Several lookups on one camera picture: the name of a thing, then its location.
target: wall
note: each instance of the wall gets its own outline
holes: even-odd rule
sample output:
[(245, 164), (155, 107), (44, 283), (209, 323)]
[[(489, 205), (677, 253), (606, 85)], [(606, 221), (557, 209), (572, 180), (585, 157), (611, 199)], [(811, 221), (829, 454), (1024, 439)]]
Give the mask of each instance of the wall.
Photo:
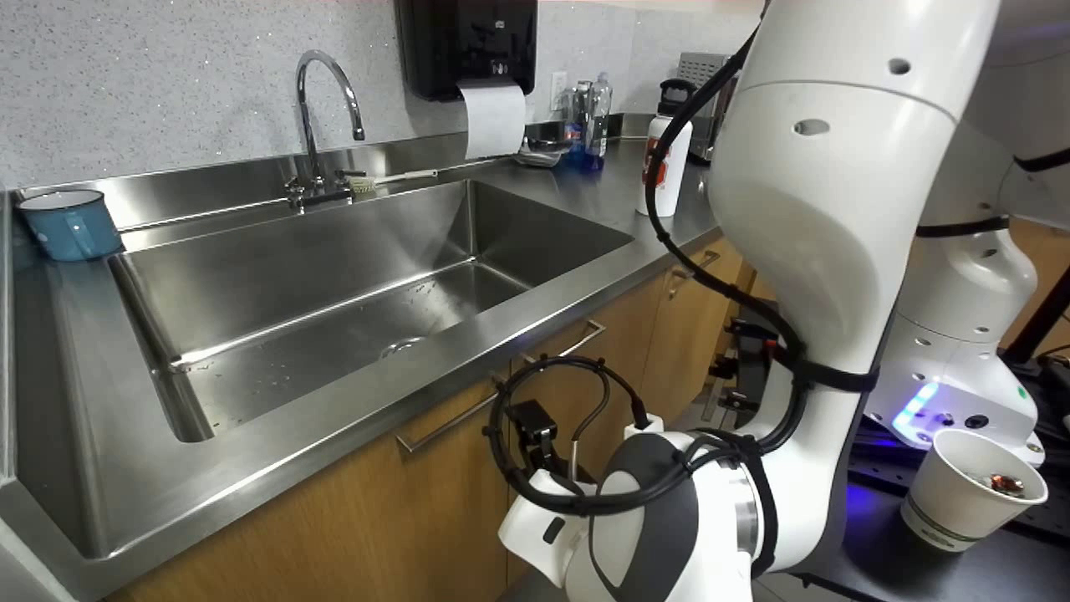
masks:
[[(681, 50), (728, 50), (758, 0), (543, 0), (539, 91), (610, 71), (623, 111), (653, 111)], [(403, 93), (390, 0), (7, 0), (0, 3), (0, 186), (178, 171), (299, 153), (294, 66), (333, 53), (369, 140), (462, 131), (459, 102)], [(310, 72), (322, 148), (344, 148), (344, 107)]]

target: sink basin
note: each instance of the sink basin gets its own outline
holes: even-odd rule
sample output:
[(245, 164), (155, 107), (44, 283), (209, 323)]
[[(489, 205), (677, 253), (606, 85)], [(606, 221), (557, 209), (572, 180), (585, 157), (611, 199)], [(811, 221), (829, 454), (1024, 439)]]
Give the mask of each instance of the sink basin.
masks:
[(214, 439), (630, 238), (455, 180), (112, 262), (178, 439)]

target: black cable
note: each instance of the black cable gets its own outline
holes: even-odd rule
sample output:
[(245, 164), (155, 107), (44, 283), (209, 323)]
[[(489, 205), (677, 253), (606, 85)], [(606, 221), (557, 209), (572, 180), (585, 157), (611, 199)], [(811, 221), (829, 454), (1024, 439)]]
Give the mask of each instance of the black cable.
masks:
[(1035, 174), (1035, 171), (1054, 171), (1054, 167), (1070, 164), (1070, 148), (1054, 150), (1054, 153), (1042, 153), (1042, 157), (1017, 157), (1013, 164), (1024, 167), (1024, 171), (1030, 171), (1030, 174)]
[(966, 223), (920, 223), (917, 238), (972, 238), (980, 231), (1006, 231), (1011, 218), (996, 213), (996, 218), (983, 218), (983, 221), (966, 221)]
[(655, 480), (645, 480), (640, 493), (624, 493), (624, 494), (585, 494), (582, 488), (569, 488), (572, 494), (549, 494), (539, 493), (524, 468), (515, 466), (504, 452), (504, 409), (510, 401), (510, 391), (518, 383), (524, 383), (533, 373), (543, 373), (549, 368), (579, 368), (579, 372), (593, 372), (593, 373), (606, 373), (610, 381), (614, 381), (617, 387), (630, 391), (631, 401), (631, 421), (640, 429), (649, 426), (645, 418), (645, 404), (636, 394), (636, 387), (617, 379), (611, 368), (606, 368), (606, 361), (593, 361), (593, 359), (539, 359), (534, 365), (523, 368), (518, 373), (510, 373), (509, 381), (499, 383), (499, 397), (492, 404), (492, 418), (489, 418), (489, 446), (492, 446), (492, 457), (501, 471), (501, 479), (533, 504), (549, 509), (549, 513), (560, 513), (560, 515), (623, 515), (643, 504), (653, 504), (655, 499), (667, 494), (674, 484), (688, 480), (696, 468), (708, 466), (708, 460), (728, 460), (732, 449), (727, 441), (732, 441), (732, 435), (715, 435), (715, 439), (696, 439), (688, 449), (681, 449), (674, 454), (674, 466), (657, 474)]
[[(673, 140), (677, 138), (677, 131), (722, 91), (732, 85), (732, 78), (738, 72), (738, 66), (747, 63), (747, 53), (754, 40), (758, 28), (747, 38), (747, 44), (685, 99), (685, 107), (667, 120), (666, 135), (657, 138), (657, 144), (653, 148), (653, 157), (649, 164), (661, 164), (667, 157), (667, 148)], [(779, 336), (787, 342), (787, 352), (782, 359), (802, 359), (807, 353), (807, 345), (802, 336), (796, 335), (796, 326), (764, 300), (738, 290), (737, 283), (728, 282), (718, 282), (715, 274), (701, 270), (674, 239), (673, 235), (666, 231), (666, 223), (655, 218), (655, 180), (645, 178), (645, 209), (649, 209), (649, 223), (655, 231), (655, 238), (667, 247), (667, 253), (699, 282), (706, 283), (708, 290), (748, 309), (753, 314), (764, 319), (764, 323), (773, 323), (779, 331)], [(774, 452), (782, 441), (793, 439), (793, 432), (800, 429), (802, 421), (802, 404), (807, 404), (807, 394), (809, 394), (809, 381), (802, 373), (793, 373), (793, 397), (788, 397), (788, 409), (782, 413), (782, 421), (758, 439), (758, 449), (769, 454)]]

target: wooden cabinet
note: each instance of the wooden cabinet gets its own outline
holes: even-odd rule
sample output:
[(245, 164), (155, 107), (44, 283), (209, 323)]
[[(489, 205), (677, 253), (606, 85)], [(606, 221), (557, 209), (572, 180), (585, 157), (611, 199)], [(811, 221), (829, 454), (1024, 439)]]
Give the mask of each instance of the wooden cabinet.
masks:
[[(728, 283), (747, 279), (743, 258), (728, 239), (701, 247), (691, 262)], [(645, 394), (661, 418), (677, 418), (701, 391), (732, 310), (737, 305), (691, 282), (681, 268), (666, 274), (645, 361)]]
[[(743, 262), (727, 239), (701, 247), (696, 262), (728, 282), (743, 274)], [(579, 353), (606, 359), (653, 410), (674, 418), (701, 387), (727, 319), (728, 300), (681, 270), (667, 270), (593, 314), (606, 331)], [(533, 353), (557, 353), (589, 336), (589, 326), (589, 322), (575, 322)], [(475, 383), (402, 432), (424, 439), (486, 401), (489, 391), (489, 383)], [(575, 429), (597, 404), (597, 379), (569, 368), (546, 372), (515, 391), (515, 401), (523, 397), (539, 397), (549, 409), (560, 432), (557, 454), (569, 457)], [(589, 471), (606, 468), (624, 426), (630, 404), (623, 391), (611, 391), (579, 446)], [(492, 466), (481, 429), (486, 413), (412, 457), (388, 435), (142, 575), (117, 600), (499, 600), (509, 575), (515, 580), (523, 567), (499, 546), (510, 493)]]
[[(424, 435), (486, 394), (489, 383), (475, 383), (403, 432)], [(117, 600), (496, 600), (504, 587), (504, 509), (504, 480), (489, 460), (481, 421), (414, 457), (403, 457), (393, 439), (380, 439)]]

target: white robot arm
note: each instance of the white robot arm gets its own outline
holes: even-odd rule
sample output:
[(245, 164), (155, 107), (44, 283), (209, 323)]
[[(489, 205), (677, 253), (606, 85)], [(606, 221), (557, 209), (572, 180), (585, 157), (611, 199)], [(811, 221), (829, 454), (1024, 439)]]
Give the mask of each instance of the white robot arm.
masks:
[[(747, 429), (762, 441), (758, 457), (708, 460), (653, 504), (597, 519), (515, 500), (501, 540), (569, 600), (748, 600), (753, 559), (788, 567), (815, 549), (912, 231), (996, 13), (998, 0), (769, 8), (708, 189), (727, 238), (774, 283), (807, 352), (793, 345), (787, 365), (773, 365), (762, 410)], [(624, 439), (594, 494), (655, 480), (701, 439), (715, 435)], [(533, 484), (575, 494), (549, 474)]]
[(1039, 466), (1035, 404), (996, 353), (1035, 286), (1030, 258), (1006, 235), (1006, 213), (1070, 231), (1070, 199), (1026, 174), (1004, 144), (959, 125), (922, 213), (866, 413), (912, 449), (928, 449), (933, 432), (956, 426)]

